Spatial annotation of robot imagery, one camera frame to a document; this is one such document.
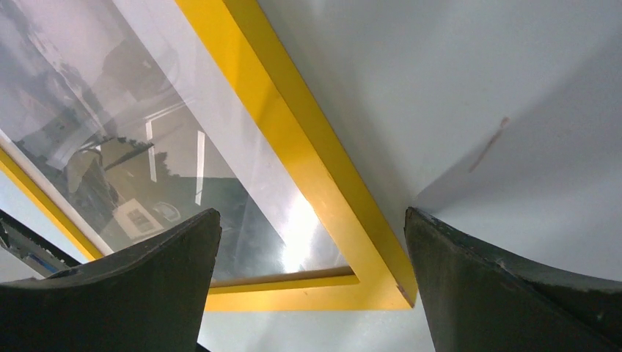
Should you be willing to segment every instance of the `glass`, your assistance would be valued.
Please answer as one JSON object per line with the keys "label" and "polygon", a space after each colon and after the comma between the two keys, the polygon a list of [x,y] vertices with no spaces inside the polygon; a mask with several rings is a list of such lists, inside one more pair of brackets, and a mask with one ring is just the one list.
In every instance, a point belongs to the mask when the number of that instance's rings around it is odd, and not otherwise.
{"label": "glass", "polygon": [[[121,8],[0,3],[0,129],[30,163],[22,166],[34,165],[53,186],[48,193],[85,221],[81,230],[103,239],[102,252],[215,208],[223,229],[216,281],[347,267],[235,93],[222,78],[201,90],[193,75],[207,70],[198,58],[211,62],[205,48],[190,34],[173,43],[135,31],[145,28],[135,23],[147,1]],[[240,112],[223,114],[215,99]]]}

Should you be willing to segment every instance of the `scratch mark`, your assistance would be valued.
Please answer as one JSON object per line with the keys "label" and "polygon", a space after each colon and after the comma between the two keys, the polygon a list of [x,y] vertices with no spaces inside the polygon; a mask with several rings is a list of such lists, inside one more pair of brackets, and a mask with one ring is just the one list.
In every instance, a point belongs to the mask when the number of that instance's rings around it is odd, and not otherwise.
{"label": "scratch mark", "polygon": [[499,137],[501,137],[501,133],[503,133],[503,128],[508,124],[508,122],[510,122],[510,117],[503,117],[501,123],[499,124],[499,129],[497,130],[497,132],[494,133],[492,138],[490,138],[490,140],[486,144],[486,147],[478,156],[478,159],[473,163],[473,165],[471,165],[471,167],[469,168],[469,173],[473,172],[473,170],[475,170],[475,168],[478,167],[478,165],[482,162],[482,160],[486,156],[486,153],[488,153],[492,145],[499,139]]}

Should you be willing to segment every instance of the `brown stain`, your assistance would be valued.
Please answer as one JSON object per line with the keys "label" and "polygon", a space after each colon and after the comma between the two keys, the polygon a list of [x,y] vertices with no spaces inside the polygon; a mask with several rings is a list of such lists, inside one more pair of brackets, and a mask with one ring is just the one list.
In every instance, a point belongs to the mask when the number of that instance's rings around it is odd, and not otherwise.
{"label": "brown stain", "polygon": [[482,162],[482,160],[484,159],[484,157],[486,156],[490,148],[493,146],[493,144],[497,142],[499,137],[501,137],[501,133],[503,133],[503,128],[505,128],[505,126],[507,126],[509,122],[510,122],[510,117],[506,116],[501,119],[501,123],[499,124],[499,129],[497,129],[497,132],[495,132],[492,138],[490,138],[490,140],[486,144],[486,147],[484,148],[484,150],[482,150],[482,152],[478,156],[477,160],[475,160],[473,165],[471,165],[471,167],[469,168],[469,173],[473,172],[473,170],[475,170],[475,168],[478,167],[478,165]]}

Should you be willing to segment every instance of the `yellow frame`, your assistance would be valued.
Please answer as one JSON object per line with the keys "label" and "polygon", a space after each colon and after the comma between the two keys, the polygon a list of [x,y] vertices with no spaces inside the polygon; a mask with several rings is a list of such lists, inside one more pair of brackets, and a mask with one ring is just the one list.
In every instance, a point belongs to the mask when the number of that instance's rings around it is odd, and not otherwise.
{"label": "yellow frame", "polygon": [[[408,257],[256,0],[176,2],[354,272],[214,287],[206,310],[411,308]],[[0,166],[81,252],[101,256],[4,151]]]}

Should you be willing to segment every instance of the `yellow picture frame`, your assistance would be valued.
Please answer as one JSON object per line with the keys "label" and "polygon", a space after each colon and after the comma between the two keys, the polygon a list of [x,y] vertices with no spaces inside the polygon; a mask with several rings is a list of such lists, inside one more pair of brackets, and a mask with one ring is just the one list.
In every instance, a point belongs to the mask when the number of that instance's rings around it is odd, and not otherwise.
{"label": "yellow picture frame", "polygon": [[[212,287],[207,311],[409,309],[404,250],[255,0],[177,0],[351,271]],[[2,150],[0,168],[90,260],[102,254]]]}

